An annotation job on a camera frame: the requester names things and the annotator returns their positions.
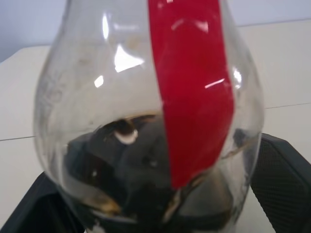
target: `red stripe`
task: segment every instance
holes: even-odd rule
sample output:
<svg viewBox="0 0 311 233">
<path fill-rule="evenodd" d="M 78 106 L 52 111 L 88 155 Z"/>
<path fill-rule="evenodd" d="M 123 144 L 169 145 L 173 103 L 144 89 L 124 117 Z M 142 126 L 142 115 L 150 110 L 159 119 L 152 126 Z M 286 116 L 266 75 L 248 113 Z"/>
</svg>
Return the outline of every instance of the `red stripe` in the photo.
<svg viewBox="0 0 311 233">
<path fill-rule="evenodd" d="M 232 121 L 218 0 L 148 0 L 172 184 L 215 164 Z"/>
</svg>

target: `white surface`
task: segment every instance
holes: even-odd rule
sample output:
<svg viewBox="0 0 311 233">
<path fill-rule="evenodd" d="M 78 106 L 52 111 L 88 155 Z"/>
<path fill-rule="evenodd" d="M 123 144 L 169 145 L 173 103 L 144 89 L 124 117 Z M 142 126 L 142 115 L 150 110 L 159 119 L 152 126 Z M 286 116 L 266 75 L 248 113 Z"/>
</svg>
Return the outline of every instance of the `white surface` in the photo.
<svg viewBox="0 0 311 233">
<path fill-rule="evenodd" d="M 311 162 L 311 21 L 241 28 L 265 93 L 265 133 L 288 140 Z M 32 135 L 35 83 L 48 47 L 28 48 L 0 64 L 0 140 Z M 41 172 L 32 139 L 0 141 L 0 227 Z M 237 233 L 273 233 L 253 193 Z"/>
<path fill-rule="evenodd" d="M 65 0 L 0 0 L 0 62 L 17 50 L 50 44 Z M 228 0 L 237 25 L 311 18 L 310 0 Z"/>
</svg>

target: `white table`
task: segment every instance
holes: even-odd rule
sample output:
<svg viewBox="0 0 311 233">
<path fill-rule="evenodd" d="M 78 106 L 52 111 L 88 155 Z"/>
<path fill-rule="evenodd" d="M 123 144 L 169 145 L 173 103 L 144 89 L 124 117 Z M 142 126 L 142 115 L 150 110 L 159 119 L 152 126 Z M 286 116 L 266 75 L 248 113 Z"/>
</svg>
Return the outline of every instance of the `white table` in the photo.
<svg viewBox="0 0 311 233">
<path fill-rule="evenodd" d="M 240 28 L 265 93 L 264 132 L 288 140 L 311 162 L 311 21 Z M 25 48 L 0 64 L 0 227 L 42 172 L 35 155 L 35 87 L 49 47 Z M 274 233 L 250 191 L 237 233 Z"/>
</svg>

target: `glass globe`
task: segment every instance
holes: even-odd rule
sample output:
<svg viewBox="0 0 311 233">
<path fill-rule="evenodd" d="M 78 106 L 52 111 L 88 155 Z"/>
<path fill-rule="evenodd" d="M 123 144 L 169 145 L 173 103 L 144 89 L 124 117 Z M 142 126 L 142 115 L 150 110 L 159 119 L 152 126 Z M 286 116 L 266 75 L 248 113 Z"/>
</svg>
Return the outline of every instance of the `glass globe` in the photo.
<svg viewBox="0 0 311 233">
<path fill-rule="evenodd" d="M 256 69 L 224 0 L 70 0 L 34 132 L 85 228 L 230 232 L 257 159 Z"/>
</svg>

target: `black object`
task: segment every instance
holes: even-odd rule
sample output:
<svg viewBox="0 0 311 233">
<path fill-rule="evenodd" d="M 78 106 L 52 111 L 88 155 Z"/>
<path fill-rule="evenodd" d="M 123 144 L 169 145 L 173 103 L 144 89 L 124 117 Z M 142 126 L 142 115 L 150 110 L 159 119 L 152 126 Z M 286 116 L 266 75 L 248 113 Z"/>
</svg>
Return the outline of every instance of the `black object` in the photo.
<svg viewBox="0 0 311 233">
<path fill-rule="evenodd" d="M 311 232 L 311 165 L 287 141 L 262 135 L 251 187 L 276 233 Z"/>
<path fill-rule="evenodd" d="M 311 232 L 311 165 L 288 142 L 263 134 L 251 187 L 276 233 Z M 83 226 L 44 173 L 0 231 L 83 232 Z"/>
</svg>

